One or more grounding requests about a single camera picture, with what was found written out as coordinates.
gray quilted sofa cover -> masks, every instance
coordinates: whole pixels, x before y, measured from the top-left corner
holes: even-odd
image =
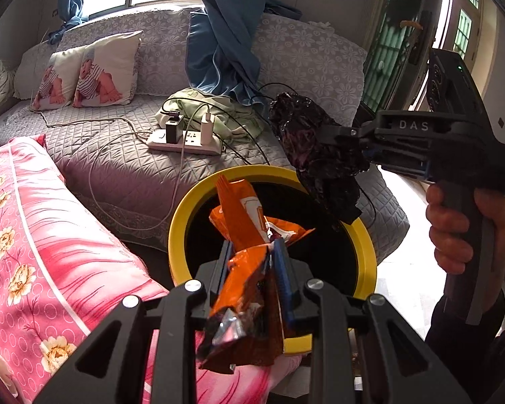
[[[172,192],[178,182],[175,205],[203,178],[224,168],[243,165],[231,151],[221,157],[185,156],[178,176],[180,154],[149,151],[121,120],[56,126],[90,118],[124,117],[137,130],[158,128],[155,112],[163,100],[189,85],[184,71],[190,9],[162,8],[127,11],[92,21],[66,32],[58,50],[89,44],[114,33],[144,30],[140,49],[137,96],[129,105],[66,106],[46,111],[49,123],[21,101],[0,117],[0,146],[16,136],[46,133],[47,149],[66,178],[68,188],[109,229],[124,240],[166,249],[174,208]],[[276,15],[264,14],[253,52],[260,58],[260,83],[285,82],[319,103],[343,125],[350,125],[363,87],[364,51],[355,44]],[[41,53],[41,59],[48,59]],[[277,88],[271,87],[276,94]],[[266,130],[258,143],[272,165],[290,167],[273,134]],[[249,163],[265,163],[252,143],[233,143]],[[88,173],[91,169],[90,183]],[[362,196],[362,220],[372,238],[378,263],[402,242],[408,219],[376,167],[358,176],[376,209]]]

trash can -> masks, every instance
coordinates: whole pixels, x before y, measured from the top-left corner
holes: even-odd
[[[344,230],[335,231],[322,216],[318,204],[297,179],[294,171],[267,165],[232,167],[197,183],[178,205],[168,236],[168,260],[175,285],[192,278],[202,263],[218,259],[224,238],[208,217],[219,205],[217,177],[229,181],[247,179],[258,195],[264,214],[316,228],[314,247],[303,256],[312,274],[337,287],[346,295],[365,299],[376,287],[376,255],[370,236],[357,219]],[[304,354],[312,348],[311,336],[284,340],[284,353]]]

white tile floor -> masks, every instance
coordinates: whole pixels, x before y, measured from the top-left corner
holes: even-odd
[[[430,317],[443,294],[445,272],[434,259],[434,246],[428,238],[430,224],[426,204],[396,174],[382,171],[410,221],[410,229],[400,247],[378,266],[376,292],[399,311],[421,337],[430,328]]]

power outlet socket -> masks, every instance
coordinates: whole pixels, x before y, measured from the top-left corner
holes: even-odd
[[[210,144],[200,144],[200,132],[188,131],[185,137],[178,141],[178,144],[166,142],[166,129],[158,129],[148,137],[147,145],[154,150],[166,152],[181,152],[183,149],[183,138],[185,138],[185,153],[198,155],[221,155],[222,143],[215,135],[211,139]]]

black sleeve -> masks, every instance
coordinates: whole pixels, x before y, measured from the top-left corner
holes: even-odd
[[[483,362],[505,315],[503,292],[488,310],[478,326],[445,314],[445,296],[437,303],[432,314],[430,330],[425,342],[451,371],[470,398],[482,386]]]

